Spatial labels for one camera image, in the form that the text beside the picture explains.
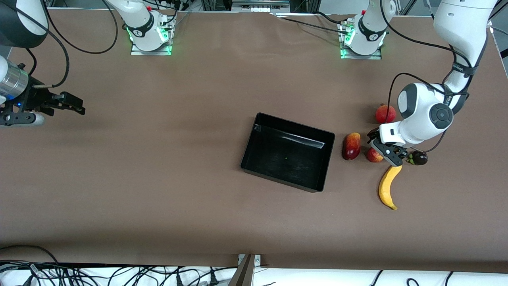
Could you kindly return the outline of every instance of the red fruit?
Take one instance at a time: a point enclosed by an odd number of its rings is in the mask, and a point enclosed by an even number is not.
[[[367,160],[373,163],[378,163],[383,160],[383,157],[376,151],[376,149],[370,147],[369,151],[367,151]]]
[[[360,154],[360,135],[356,132],[344,138],[342,156],[346,160],[353,160]]]
[[[390,123],[395,119],[395,108],[393,106],[390,106],[390,109],[388,111],[388,118],[386,118],[386,111],[388,109],[387,105],[381,104],[380,107],[376,110],[376,120],[377,122],[383,124],[383,123]]]

